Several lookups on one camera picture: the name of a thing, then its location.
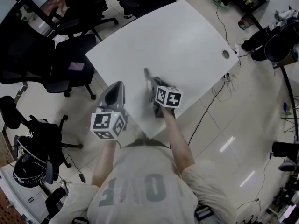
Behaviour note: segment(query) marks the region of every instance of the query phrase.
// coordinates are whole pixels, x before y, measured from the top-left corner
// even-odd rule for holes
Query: cable
[[[243,56],[248,56],[248,54],[250,54],[250,53],[251,53],[251,51],[248,52],[247,54],[243,55]],[[243,57],[243,56],[238,56],[238,58]]]
[[[252,202],[256,202],[256,200],[253,200],[253,201],[250,201],[250,202],[243,203],[240,207],[238,207],[238,208],[236,209],[236,211],[237,211],[239,208],[241,208],[243,205],[248,204],[248,203],[252,203]]]
[[[262,183],[262,186],[261,186],[261,189],[259,190],[259,192],[257,193],[256,195],[256,199],[257,199],[257,196],[260,194],[260,192],[262,191],[262,188],[263,188],[263,184],[265,183],[265,180],[266,180],[266,174],[265,174],[265,171],[266,171],[266,168],[268,166],[268,164],[270,163],[270,160],[268,161],[268,163],[266,164],[265,168],[263,169],[263,175],[264,175],[264,178],[263,178],[263,183]]]
[[[67,158],[68,158],[68,157],[70,157],[70,158],[71,158],[71,156],[69,155],[69,153],[67,153],[67,157],[66,157],[66,159],[65,159],[65,160],[67,160]],[[73,159],[72,159],[72,158],[71,158],[71,161],[73,162],[73,164],[74,164],[75,168],[76,168],[76,169],[79,171],[79,173],[80,173],[80,174],[82,174],[82,173],[81,173],[81,171],[79,170],[79,168],[77,168],[77,166],[76,166],[76,164],[75,164],[75,162],[73,161]]]
[[[224,84],[223,84],[223,86],[221,87],[221,89],[218,91],[217,95],[220,93],[220,91],[223,89],[223,87],[224,87]],[[214,100],[216,99],[217,95],[214,96],[212,102],[211,102],[211,103],[209,104],[209,106],[207,107],[206,112],[204,112],[204,114],[202,115],[202,117],[201,117],[201,119],[200,119],[198,125],[196,126],[196,129],[194,130],[194,132],[193,132],[193,134],[192,134],[192,136],[191,136],[191,138],[190,138],[190,140],[189,140],[188,146],[190,145],[190,142],[191,142],[191,140],[192,140],[192,138],[193,138],[193,136],[194,136],[194,134],[195,134],[197,128],[199,127],[199,125],[200,125],[202,119],[204,118],[204,116],[205,116],[205,114],[207,113],[208,109],[210,108],[211,104],[212,104],[212,103],[214,102]]]
[[[54,182],[54,183],[57,183],[57,184],[58,184],[58,183],[61,183],[61,181],[62,181],[62,178],[61,178],[61,176],[60,176],[58,173],[54,173],[54,174],[57,174],[57,175],[58,175],[58,177],[60,177],[60,182],[54,182],[54,181],[53,181],[53,182]]]
[[[216,15],[217,15],[218,20],[223,24],[223,27],[224,27],[224,30],[225,30],[225,39],[226,39],[226,41],[228,42],[228,32],[226,31],[225,25],[224,25],[224,23],[220,20],[219,15],[218,15],[218,8],[219,8],[219,6],[218,6],[218,4],[217,4],[214,0],[212,0],[212,1],[213,1],[213,3],[217,6],[217,9],[216,9]]]
[[[19,145],[12,145],[12,146],[10,146],[10,147],[8,148],[7,152],[6,152],[6,162],[7,162],[11,167],[14,167],[14,166],[11,165],[10,162],[8,162],[8,158],[7,158],[7,156],[8,156],[8,152],[10,151],[10,149],[13,148],[13,147],[15,147],[15,146],[18,147]]]
[[[259,202],[259,208],[260,208],[260,211],[262,211],[262,208],[261,208],[261,201],[260,201],[259,198],[257,198],[257,196],[258,196],[258,195],[260,194],[260,192],[262,191],[263,184],[265,183],[265,180],[266,180],[266,174],[265,174],[265,171],[266,171],[266,168],[267,168],[268,164],[270,163],[270,160],[271,160],[271,158],[269,159],[269,161],[267,162],[265,168],[263,169],[263,175],[264,175],[263,183],[262,183],[262,186],[261,186],[259,192],[258,192],[257,195],[256,195],[255,200],[252,200],[252,201],[250,201],[250,202],[243,203],[243,204],[242,204],[241,206],[239,206],[236,210],[238,210],[239,208],[241,208],[241,207],[242,207],[243,205],[245,205],[245,204],[252,203],[252,202]]]

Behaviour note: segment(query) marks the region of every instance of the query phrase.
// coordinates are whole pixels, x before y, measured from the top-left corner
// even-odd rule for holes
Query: chair base
[[[88,90],[91,99],[92,99],[92,100],[96,100],[97,95],[95,95],[95,94],[92,92],[92,90],[90,89],[89,85],[86,85],[85,87],[86,87],[86,89]]]
[[[110,22],[110,21],[113,21],[115,25],[118,24],[118,20],[114,17],[114,18],[108,18],[108,19],[103,19],[100,21],[100,24],[103,24],[103,23],[106,23],[106,22]],[[100,35],[97,33],[97,31],[95,30],[95,28],[92,28],[91,31],[95,34],[95,36],[101,41],[103,41],[103,39],[100,37]]]
[[[60,124],[59,124],[59,130],[60,132],[62,131],[62,127],[64,125],[64,122],[68,120],[68,116],[67,115],[64,115],[60,121]],[[83,144],[79,144],[79,145],[74,145],[74,144],[66,144],[66,143],[61,143],[61,147],[65,147],[65,148],[68,148],[68,147],[71,147],[71,148],[78,148],[78,149],[82,149],[83,148]],[[66,158],[64,158],[64,164],[66,165],[67,168],[70,168],[71,167],[71,164],[67,162]]]

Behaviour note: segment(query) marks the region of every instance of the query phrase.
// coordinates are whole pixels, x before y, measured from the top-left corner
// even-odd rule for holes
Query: desk
[[[149,138],[165,122],[155,118],[149,104],[144,67],[183,91],[175,110],[179,117],[238,61],[216,29],[184,0],[131,22],[86,55],[108,86],[124,83],[125,108]]]

